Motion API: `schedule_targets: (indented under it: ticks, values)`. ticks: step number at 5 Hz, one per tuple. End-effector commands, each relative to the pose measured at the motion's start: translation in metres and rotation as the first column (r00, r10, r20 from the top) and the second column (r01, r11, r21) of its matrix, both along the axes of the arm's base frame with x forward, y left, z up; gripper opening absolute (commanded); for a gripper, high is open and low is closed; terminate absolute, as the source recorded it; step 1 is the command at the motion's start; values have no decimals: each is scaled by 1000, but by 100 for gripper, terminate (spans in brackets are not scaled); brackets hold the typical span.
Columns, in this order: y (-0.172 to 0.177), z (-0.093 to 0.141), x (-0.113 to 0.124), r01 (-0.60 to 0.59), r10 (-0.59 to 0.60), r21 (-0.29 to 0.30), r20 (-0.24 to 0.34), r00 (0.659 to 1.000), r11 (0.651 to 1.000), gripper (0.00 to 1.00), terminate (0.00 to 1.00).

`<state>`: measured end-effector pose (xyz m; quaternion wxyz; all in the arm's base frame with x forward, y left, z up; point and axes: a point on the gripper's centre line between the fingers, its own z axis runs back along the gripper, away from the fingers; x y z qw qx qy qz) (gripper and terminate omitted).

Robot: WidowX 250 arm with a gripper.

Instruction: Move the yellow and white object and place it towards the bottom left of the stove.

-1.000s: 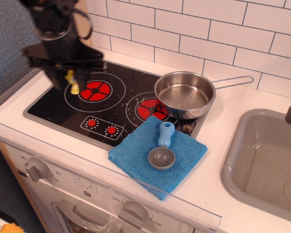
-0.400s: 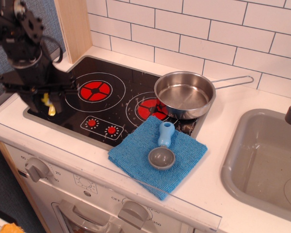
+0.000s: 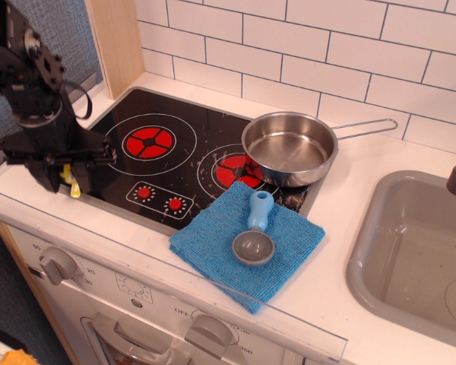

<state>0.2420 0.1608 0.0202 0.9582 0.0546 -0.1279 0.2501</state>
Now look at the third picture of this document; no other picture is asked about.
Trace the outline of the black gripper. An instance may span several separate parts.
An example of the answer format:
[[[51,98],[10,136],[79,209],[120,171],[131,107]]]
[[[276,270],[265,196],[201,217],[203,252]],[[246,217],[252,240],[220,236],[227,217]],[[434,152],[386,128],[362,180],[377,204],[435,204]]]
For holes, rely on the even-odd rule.
[[[0,151],[9,164],[23,164],[47,191],[61,183],[57,166],[71,164],[82,192],[93,190],[94,165],[116,161],[111,139],[81,127],[74,115],[60,112],[51,119],[19,119],[21,130],[0,138]]]

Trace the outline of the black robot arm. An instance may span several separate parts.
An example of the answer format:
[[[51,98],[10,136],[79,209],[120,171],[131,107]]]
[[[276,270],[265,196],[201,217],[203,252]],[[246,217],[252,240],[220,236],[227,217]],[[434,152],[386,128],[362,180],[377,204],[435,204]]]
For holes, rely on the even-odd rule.
[[[96,167],[116,162],[110,138],[78,123],[66,88],[65,67],[19,10],[0,1],[0,94],[21,131],[0,138],[9,164],[23,164],[50,192],[93,190]]]

